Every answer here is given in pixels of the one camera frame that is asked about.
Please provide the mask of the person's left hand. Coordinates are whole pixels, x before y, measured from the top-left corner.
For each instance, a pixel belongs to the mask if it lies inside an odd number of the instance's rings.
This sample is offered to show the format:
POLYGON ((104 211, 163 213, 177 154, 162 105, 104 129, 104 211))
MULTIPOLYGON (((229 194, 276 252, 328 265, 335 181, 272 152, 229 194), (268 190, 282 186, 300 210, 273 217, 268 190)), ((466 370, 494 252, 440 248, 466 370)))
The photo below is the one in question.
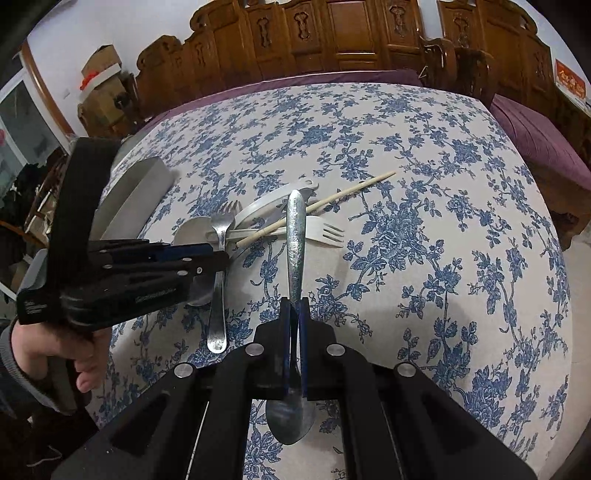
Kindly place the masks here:
POLYGON ((48 375, 50 358, 72 360, 78 373, 76 386, 86 393, 98 388, 105 378, 111 336, 111 328, 97 330, 87 339, 47 323, 22 325, 17 321, 11 347, 16 364, 33 380, 48 375))

